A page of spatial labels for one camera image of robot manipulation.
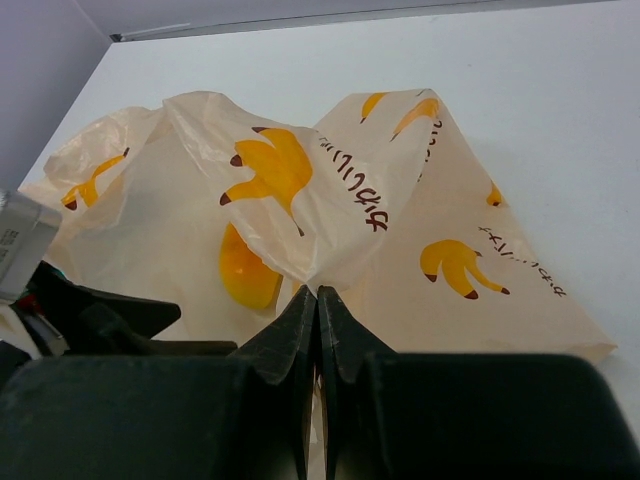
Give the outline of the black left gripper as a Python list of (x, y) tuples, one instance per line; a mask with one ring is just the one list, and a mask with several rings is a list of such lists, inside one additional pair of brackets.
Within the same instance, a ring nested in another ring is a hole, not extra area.
[(27, 363), (2, 389), (2, 477), (306, 478), (315, 309), (300, 289), (239, 349), (156, 340), (178, 305), (40, 262), (14, 312), (37, 353), (67, 356)]

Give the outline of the banana print plastic bag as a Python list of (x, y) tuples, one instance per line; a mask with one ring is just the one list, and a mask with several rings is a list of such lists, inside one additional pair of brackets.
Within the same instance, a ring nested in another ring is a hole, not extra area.
[[(85, 127), (22, 192), (62, 215), (47, 260), (181, 309), (170, 335), (243, 343), (300, 286), (335, 288), (401, 352), (554, 353), (614, 343), (530, 249), (431, 90), (352, 94), (312, 128), (207, 91)], [(282, 275), (264, 310), (219, 273), (226, 226)]]

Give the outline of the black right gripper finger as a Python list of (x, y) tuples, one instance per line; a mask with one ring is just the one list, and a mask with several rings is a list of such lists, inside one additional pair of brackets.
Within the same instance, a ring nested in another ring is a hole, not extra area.
[(604, 378), (570, 355), (400, 353), (317, 294), (330, 479), (635, 479)]

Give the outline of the yellow fake mango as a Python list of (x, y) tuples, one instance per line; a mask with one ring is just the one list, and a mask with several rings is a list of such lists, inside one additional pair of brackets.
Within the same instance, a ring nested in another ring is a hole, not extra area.
[(281, 274), (249, 249), (231, 223), (220, 247), (219, 273), (232, 299), (253, 310), (267, 309), (273, 303), (282, 280)]

